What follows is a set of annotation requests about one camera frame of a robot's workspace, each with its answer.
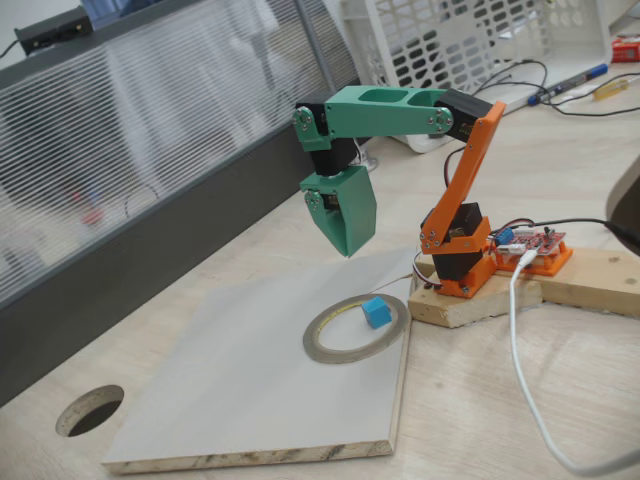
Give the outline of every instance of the circuit board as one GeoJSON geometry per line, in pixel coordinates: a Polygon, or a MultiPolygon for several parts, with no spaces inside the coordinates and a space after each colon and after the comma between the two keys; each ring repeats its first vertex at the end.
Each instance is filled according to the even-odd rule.
{"type": "Polygon", "coordinates": [[[536,232],[533,230],[514,230],[515,235],[509,245],[524,244],[527,250],[537,249],[538,255],[550,255],[558,248],[566,233],[550,231],[536,232]]]}

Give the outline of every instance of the desk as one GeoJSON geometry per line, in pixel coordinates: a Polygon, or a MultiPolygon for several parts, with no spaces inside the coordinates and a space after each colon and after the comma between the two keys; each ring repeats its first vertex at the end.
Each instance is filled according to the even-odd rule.
{"type": "MultiPolygon", "coordinates": [[[[614,66],[612,74],[630,70],[640,65],[614,66]]],[[[637,92],[640,81],[601,104],[572,108],[620,109],[635,104],[637,92]]],[[[469,200],[479,201],[496,226],[523,215],[603,217],[609,190],[640,154],[639,120],[640,113],[566,117],[542,106],[514,112],[498,129],[469,200]]],[[[444,190],[444,159],[458,147],[452,142],[415,155],[391,139],[372,141],[371,153],[380,159],[372,174],[378,232],[358,255],[416,244],[418,225],[444,190]]],[[[570,224],[566,231],[571,245],[623,248],[599,225],[570,224]]],[[[210,289],[335,261],[345,260],[313,225],[302,195],[294,195],[5,405],[0,479],[110,478],[100,461],[210,289]],[[115,415],[84,435],[60,437],[55,423],[62,411],[106,384],[125,391],[115,415]]],[[[519,345],[549,429],[574,461],[593,463],[640,445],[640,323],[541,306],[519,317],[519,345]]],[[[140,478],[573,478],[546,450],[519,391],[505,316],[457,330],[414,322],[398,438],[389,457],[140,478]]],[[[636,467],[609,478],[639,477],[636,467]]]]}

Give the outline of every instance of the adhesive tape ring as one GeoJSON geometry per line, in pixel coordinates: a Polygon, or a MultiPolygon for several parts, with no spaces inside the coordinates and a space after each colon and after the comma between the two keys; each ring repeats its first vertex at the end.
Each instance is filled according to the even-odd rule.
{"type": "Polygon", "coordinates": [[[404,302],[391,295],[368,293],[342,300],[335,305],[324,310],[314,318],[302,337],[304,350],[312,359],[320,363],[352,363],[371,357],[381,352],[393,342],[395,342],[404,332],[409,324],[410,315],[404,302]],[[320,332],[339,313],[349,308],[362,305],[369,300],[380,297],[389,307],[391,312],[391,326],[380,338],[368,345],[354,348],[352,350],[333,350],[320,344],[320,332]]]}

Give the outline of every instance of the blue marker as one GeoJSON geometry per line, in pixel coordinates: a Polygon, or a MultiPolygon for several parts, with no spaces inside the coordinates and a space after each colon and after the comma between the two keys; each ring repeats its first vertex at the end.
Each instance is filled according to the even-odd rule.
{"type": "Polygon", "coordinates": [[[569,80],[565,80],[564,82],[560,82],[552,87],[547,88],[549,93],[540,93],[538,95],[531,95],[529,97],[528,103],[531,107],[539,104],[540,102],[546,102],[550,98],[555,97],[567,90],[571,90],[572,88],[577,87],[578,85],[582,85],[583,83],[587,83],[592,78],[599,77],[600,75],[604,75],[609,70],[609,66],[605,63],[602,65],[598,65],[591,70],[586,71],[585,73],[581,73],[580,75],[576,75],[569,80]]]}

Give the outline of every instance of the white laminated board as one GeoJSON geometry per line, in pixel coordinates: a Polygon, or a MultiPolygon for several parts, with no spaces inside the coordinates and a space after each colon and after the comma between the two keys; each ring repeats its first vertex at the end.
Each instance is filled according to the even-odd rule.
{"type": "MultiPolygon", "coordinates": [[[[382,352],[340,365],[309,358],[302,337],[325,308],[409,274],[413,255],[393,251],[213,291],[103,464],[140,473],[392,453],[408,328],[382,352]]],[[[406,303],[410,282],[377,292],[406,303]]],[[[345,320],[334,319],[321,342],[355,348],[381,334],[355,309],[345,320]]]]}

